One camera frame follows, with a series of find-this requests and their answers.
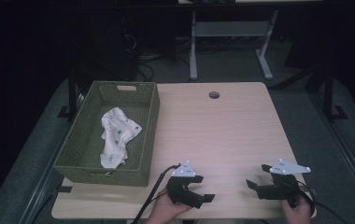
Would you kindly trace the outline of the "metal floor rail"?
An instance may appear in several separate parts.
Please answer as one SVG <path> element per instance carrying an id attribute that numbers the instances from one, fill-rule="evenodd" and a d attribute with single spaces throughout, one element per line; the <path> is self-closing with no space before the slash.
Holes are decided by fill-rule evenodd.
<path id="1" fill-rule="evenodd" d="M 24 176 L 34 180 L 29 201 L 25 204 L 19 224 L 34 224 L 37 216 L 52 198 L 53 192 L 62 183 L 64 177 L 53 169 L 64 139 L 70 131 L 72 107 L 80 107 L 83 96 L 79 94 L 70 99 L 67 94 L 55 94 L 44 110 L 35 129 L 24 147 Z"/>
<path id="2" fill-rule="evenodd" d="M 327 115 L 324 109 L 322 108 L 322 101 L 317 95 L 310 94 L 309 98 L 313 103 L 314 107 L 319 112 L 322 122 L 325 124 L 325 126 L 331 133 L 334 141 L 338 145 L 340 153 L 342 154 L 342 158 L 355 181 L 355 157 L 352 154 L 348 143 L 344 140 L 342 134 L 339 132 L 337 126 L 335 125 L 335 121 L 337 119 L 340 119 L 340 115 L 337 115 L 336 118 L 335 115 Z"/>

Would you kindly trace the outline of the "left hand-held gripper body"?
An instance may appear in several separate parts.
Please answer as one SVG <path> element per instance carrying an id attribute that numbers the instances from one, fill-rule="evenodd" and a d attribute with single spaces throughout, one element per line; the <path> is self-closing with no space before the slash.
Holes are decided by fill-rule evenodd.
<path id="1" fill-rule="evenodd" d="M 171 174 L 166 185 L 166 190 L 170 200 L 174 204 L 186 204 L 196 208 L 196 200 L 202 195 L 189 190 L 191 178 L 196 175 L 189 161 L 180 164 L 176 171 Z"/>

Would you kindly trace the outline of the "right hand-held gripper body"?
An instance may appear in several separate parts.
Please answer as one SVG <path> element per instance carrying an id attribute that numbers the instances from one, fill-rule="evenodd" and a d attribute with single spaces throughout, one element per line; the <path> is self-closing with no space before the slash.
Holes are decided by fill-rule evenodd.
<path id="1" fill-rule="evenodd" d="M 297 205 L 296 197 L 301 195 L 312 204 L 312 200 L 298 186 L 296 174 L 310 173 L 308 166 L 302 166 L 289 161 L 279 159 L 271 166 L 272 185 L 258 186 L 256 193 L 261 200 L 287 200 L 291 208 Z"/>

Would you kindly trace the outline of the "white metal desk frame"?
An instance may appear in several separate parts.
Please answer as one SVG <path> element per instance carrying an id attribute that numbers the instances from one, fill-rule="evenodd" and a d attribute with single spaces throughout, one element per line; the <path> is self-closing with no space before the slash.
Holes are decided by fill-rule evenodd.
<path id="1" fill-rule="evenodd" d="M 258 62 L 266 79 L 273 75 L 265 58 L 272 33 L 277 20 L 278 11 L 274 10 L 268 21 L 198 21 L 196 12 L 192 13 L 190 79 L 198 78 L 196 61 L 196 40 L 198 37 L 262 37 L 263 44 L 255 50 Z"/>

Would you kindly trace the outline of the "person's right hand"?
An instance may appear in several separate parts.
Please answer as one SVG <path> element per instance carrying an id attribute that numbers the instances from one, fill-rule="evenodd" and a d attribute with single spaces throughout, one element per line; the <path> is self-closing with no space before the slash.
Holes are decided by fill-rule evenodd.
<path id="1" fill-rule="evenodd" d="M 296 197 L 297 205 L 291 208 L 287 200 L 281 200 L 280 206 L 287 224 L 311 224 L 311 209 L 305 198 Z"/>

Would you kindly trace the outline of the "black metal stand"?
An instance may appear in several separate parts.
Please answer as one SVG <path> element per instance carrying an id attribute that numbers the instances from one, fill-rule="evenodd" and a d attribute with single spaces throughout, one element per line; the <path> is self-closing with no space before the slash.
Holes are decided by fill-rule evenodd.
<path id="1" fill-rule="evenodd" d="M 323 114 L 329 122 L 336 119 L 348 119 L 347 114 L 340 105 L 333 103 L 334 78 L 330 67 L 324 70 Z"/>
<path id="2" fill-rule="evenodd" d="M 79 74 L 72 70 L 67 79 L 68 105 L 61 107 L 58 118 L 71 121 L 78 112 Z"/>

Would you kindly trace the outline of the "dark computer tower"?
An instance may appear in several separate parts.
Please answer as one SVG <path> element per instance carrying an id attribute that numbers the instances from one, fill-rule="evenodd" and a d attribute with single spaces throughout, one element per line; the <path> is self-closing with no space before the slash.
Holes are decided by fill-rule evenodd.
<path id="1" fill-rule="evenodd" d="M 92 43 L 92 54 L 99 65 L 101 80 L 131 81 L 135 70 L 126 50 L 121 14 L 116 9 L 120 0 L 81 0 L 89 9 L 85 19 Z"/>

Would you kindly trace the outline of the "green woven basket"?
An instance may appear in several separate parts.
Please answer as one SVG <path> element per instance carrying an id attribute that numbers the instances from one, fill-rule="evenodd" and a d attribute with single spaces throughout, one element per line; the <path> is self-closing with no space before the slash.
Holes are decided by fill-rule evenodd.
<path id="1" fill-rule="evenodd" d="M 101 165 L 105 140 L 101 117 L 117 107 L 139 125 L 126 144 L 127 160 L 115 169 Z M 75 183 L 145 187 L 154 146 L 160 98 L 153 82 L 95 81 L 64 140 L 54 168 Z"/>

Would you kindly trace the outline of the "person's left hand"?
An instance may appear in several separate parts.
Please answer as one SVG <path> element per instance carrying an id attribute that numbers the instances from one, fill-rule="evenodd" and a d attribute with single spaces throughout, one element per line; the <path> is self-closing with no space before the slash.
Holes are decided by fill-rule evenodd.
<path id="1" fill-rule="evenodd" d="M 169 224 L 177 216 L 191 209 L 186 204 L 174 204 L 170 200 L 167 190 L 163 189 L 158 193 L 150 215 L 145 220 L 145 224 Z"/>

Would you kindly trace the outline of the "white patterned cloth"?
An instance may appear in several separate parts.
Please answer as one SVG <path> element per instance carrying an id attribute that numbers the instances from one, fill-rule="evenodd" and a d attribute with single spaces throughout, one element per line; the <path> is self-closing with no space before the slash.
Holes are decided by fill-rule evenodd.
<path id="1" fill-rule="evenodd" d="M 101 122 L 104 128 L 101 138 L 105 146 L 100 162 L 106 169 L 116 169 L 125 164 L 128 159 L 126 145 L 141 133 L 142 127 L 127 118 L 119 107 L 107 111 Z"/>

